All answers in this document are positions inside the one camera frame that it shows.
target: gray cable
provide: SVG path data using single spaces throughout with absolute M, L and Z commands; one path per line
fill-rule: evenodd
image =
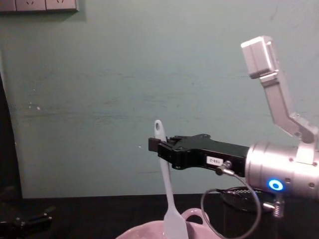
M 255 222 L 254 224 L 252 225 L 252 227 L 242 236 L 240 237 L 236 237 L 236 238 L 231 238 L 231 239 L 245 239 L 246 237 L 250 236 L 251 233 L 254 232 L 254 230 L 257 228 L 260 220 L 261 220 L 261 213 L 262 213 L 262 208 L 261 208 L 261 204 L 260 204 L 260 201 L 259 201 L 259 198 L 256 194 L 256 192 L 252 189 L 252 187 L 250 187 L 244 180 L 242 180 L 238 175 L 234 174 L 233 177 L 237 178 L 240 182 L 242 182 L 248 189 L 249 191 L 252 193 L 253 195 L 253 198 L 254 198 L 254 201 L 256 203 L 256 206 L 257 206 L 257 216 L 256 216 L 256 219 L 255 219 Z M 230 239 L 230 238 L 226 238 L 224 237 L 222 234 L 220 234 L 218 231 L 216 231 L 216 229 L 210 224 L 206 214 L 205 214 L 205 210 L 204 210 L 204 199 L 205 199 L 205 196 L 209 193 L 212 193 L 212 192 L 216 192 L 216 189 L 210 189 L 210 190 L 207 190 L 202 196 L 201 196 L 201 200 L 200 200 L 200 208 L 201 208 L 201 211 L 202 211 L 202 214 L 203 214 L 203 218 L 205 220 L 205 222 L 208 224 L 208 226 L 213 230 L 213 232 L 215 232 L 220 238 L 222 239 Z

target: pink bowl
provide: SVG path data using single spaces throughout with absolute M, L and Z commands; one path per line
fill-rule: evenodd
M 194 215 L 201 217 L 203 224 L 186 222 L 189 239 L 220 239 L 204 221 L 200 209 L 191 208 L 182 214 L 185 220 Z M 163 226 L 163 221 L 145 223 L 129 229 L 116 239 L 166 239 L 163 233 Z

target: table surface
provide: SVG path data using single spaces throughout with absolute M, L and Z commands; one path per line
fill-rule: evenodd
M 198 208 L 200 194 L 175 195 L 180 212 Z M 165 195 L 114 196 L 89 198 L 25 199 L 9 202 L 25 216 L 55 206 L 51 229 L 30 239 L 115 239 L 126 230 L 150 221 L 162 220 Z M 205 210 L 212 225 L 223 228 L 224 206 L 218 194 L 209 195 Z M 279 225 L 280 239 L 317 239 L 319 204 L 297 199 L 286 200 L 285 217 Z

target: blue light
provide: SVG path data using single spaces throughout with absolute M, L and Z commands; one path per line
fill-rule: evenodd
M 276 179 L 270 180 L 269 183 L 268 183 L 268 185 L 269 185 L 269 187 L 270 187 L 271 189 L 273 189 L 273 190 L 275 190 L 275 191 L 281 191 L 281 190 L 284 189 L 283 184 L 282 184 L 280 181 L 276 180 Z

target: electrical outlet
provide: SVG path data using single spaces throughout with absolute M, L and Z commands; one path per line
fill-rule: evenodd
M 45 0 L 15 0 L 17 11 L 44 11 Z
M 77 11 L 76 0 L 45 0 L 47 10 Z
M 16 11 L 15 0 L 0 0 L 0 11 Z

